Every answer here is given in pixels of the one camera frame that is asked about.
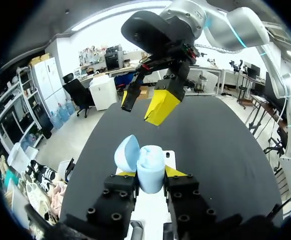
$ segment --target floor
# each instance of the floor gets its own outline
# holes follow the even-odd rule
[[[235,97],[219,95],[217,98],[220,98],[227,104],[243,122],[246,122],[249,114],[252,112],[252,106],[247,106],[244,110],[244,108],[237,103]],[[64,123],[64,126],[52,132],[50,139],[42,140],[38,146],[39,153],[36,158],[37,161],[56,170],[58,169],[59,163],[62,161],[67,161],[71,158],[74,158],[76,161],[88,137],[104,112],[105,111],[97,111],[92,107],[89,110],[87,118],[84,118],[84,114],[81,114],[79,117],[73,114],[70,119]],[[255,114],[256,110],[253,112],[248,123],[252,121]],[[262,149],[269,146],[268,139],[272,132],[273,138],[276,139],[279,137],[276,132],[277,128],[277,125],[274,124],[274,120],[269,115],[266,115],[258,131],[254,135]],[[271,152],[267,157],[270,158],[270,164],[273,168],[277,166],[279,158],[275,152]]]

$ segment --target black office chair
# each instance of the black office chair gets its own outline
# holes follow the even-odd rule
[[[89,89],[85,88],[78,79],[74,79],[73,73],[65,75],[63,80],[65,83],[63,85],[64,90],[70,94],[74,103],[80,107],[80,110],[76,113],[76,116],[79,117],[79,113],[85,110],[84,117],[86,118],[88,116],[88,109],[95,106]]]
[[[277,141],[273,138],[270,138],[268,140],[268,142],[270,143],[270,141],[272,140],[275,143],[275,146],[269,146],[267,148],[265,148],[263,150],[263,152],[265,154],[271,152],[271,151],[277,151],[276,154],[279,155],[279,157],[281,157],[283,154],[285,154],[285,149],[287,148],[287,144],[288,144],[288,134],[281,128],[279,127],[277,129],[277,134],[280,137],[280,140],[278,139]],[[274,172],[277,172],[280,168],[280,162],[278,162],[277,166],[273,169]]]

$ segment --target screw hole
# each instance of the screw hole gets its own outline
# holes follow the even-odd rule
[[[91,207],[87,210],[88,214],[94,214],[96,212],[96,209],[94,207]]]
[[[190,217],[188,215],[183,214],[183,215],[178,217],[178,220],[181,222],[187,222],[190,220]]]
[[[120,193],[119,193],[119,195],[120,195],[120,197],[126,197],[126,196],[128,196],[128,193],[126,192],[126,191],[121,191]]]
[[[174,196],[175,198],[181,198],[181,197],[182,197],[182,194],[181,194],[180,192],[175,192],[175,193],[173,194],[173,196]]]
[[[113,214],[111,215],[111,218],[112,218],[112,220],[114,220],[114,221],[119,221],[119,220],[122,218],[122,216],[121,216],[120,213],[113,213]]]
[[[206,213],[207,213],[208,215],[210,215],[210,216],[214,216],[214,215],[216,215],[215,210],[213,210],[212,208],[209,208],[209,209],[206,211]]]

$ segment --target black table surface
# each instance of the black table surface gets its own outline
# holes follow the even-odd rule
[[[267,215],[281,196],[273,170],[248,128],[220,99],[187,96],[160,125],[145,122],[150,100],[137,100],[131,112],[111,105],[88,138],[63,199],[67,214],[86,220],[105,178],[116,172],[114,153],[134,134],[140,146],[173,150],[177,170],[193,174],[199,191],[216,210],[217,220],[241,214],[244,220]],[[282,211],[274,219],[283,221]]]

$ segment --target fabric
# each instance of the fabric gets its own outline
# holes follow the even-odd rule
[[[165,158],[162,148],[155,145],[143,146],[137,161],[137,176],[141,189],[147,194],[155,194],[163,186]]]
[[[62,202],[67,190],[67,184],[63,181],[59,181],[55,188],[53,189],[52,198],[51,198],[51,212],[60,217]]]
[[[140,149],[137,138],[130,135],[116,149],[114,161],[124,172],[133,173],[137,170],[140,187],[145,193],[155,194],[162,188],[165,159],[161,147],[147,145]]]

